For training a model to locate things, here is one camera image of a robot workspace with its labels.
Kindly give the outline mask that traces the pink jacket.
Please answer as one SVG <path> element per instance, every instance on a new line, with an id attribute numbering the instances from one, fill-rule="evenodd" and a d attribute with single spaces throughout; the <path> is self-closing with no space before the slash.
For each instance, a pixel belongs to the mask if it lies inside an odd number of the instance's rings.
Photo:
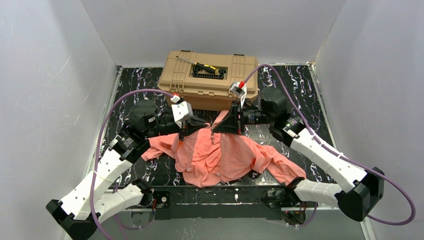
<path id="1" fill-rule="evenodd" d="M 250 171 L 259 174 L 268 170 L 283 184 L 306 177 L 306 172 L 273 146 L 260 145 L 236 134 L 213 133 L 228 111 L 223 110 L 213 124 L 179 140 L 177 133 L 151 137 L 150 148 L 142 154 L 144 161 L 166 154 L 175 159 L 175 169 L 186 183 L 210 187 L 221 182 L 235 181 Z"/>

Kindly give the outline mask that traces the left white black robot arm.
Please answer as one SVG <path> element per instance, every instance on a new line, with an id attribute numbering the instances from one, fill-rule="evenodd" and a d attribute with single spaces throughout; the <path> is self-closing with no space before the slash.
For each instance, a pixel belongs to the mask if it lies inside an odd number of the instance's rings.
<path id="1" fill-rule="evenodd" d="M 178 140 L 184 140 L 205 127 L 206 121 L 193 114 L 187 101 L 180 100 L 159 114 L 152 100 L 140 100 L 110 142 L 97 168 L 66 196 L 52 199 L 46 205 L 47 211 L 71 239 L 87 240 L 96 232 L 98 224 L 129 207 L 154 208 L 157 194 L 142 179 L 115 193 L 105 192 L 151 147 L 150 138 L 176 134 Z"/>

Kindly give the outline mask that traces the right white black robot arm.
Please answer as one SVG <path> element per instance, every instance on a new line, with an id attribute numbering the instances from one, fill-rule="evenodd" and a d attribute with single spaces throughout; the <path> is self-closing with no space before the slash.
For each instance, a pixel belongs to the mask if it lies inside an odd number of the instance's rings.
<path id="1" fill-rule="evenodd" d="M 295 177 L 283 190 L 269 193 L 262 200 L 270 207 L 315 202 L 340 209 L 350 219 L 361 222 L 384 193 L 384 174 L 379 168 L 361 169 L 344 161 L 343 154 L 310 133 L 300 117 L 288 111 L 288 98 L 278 89 L 267 87 L 260 94 L 260 106 L 232 101 L 223 119 L 212 128 L 215 133 L 243 135 L 246 125 L 268 124 L 270 134 L 287 147 L 304 155 L 335 183 Z"/>

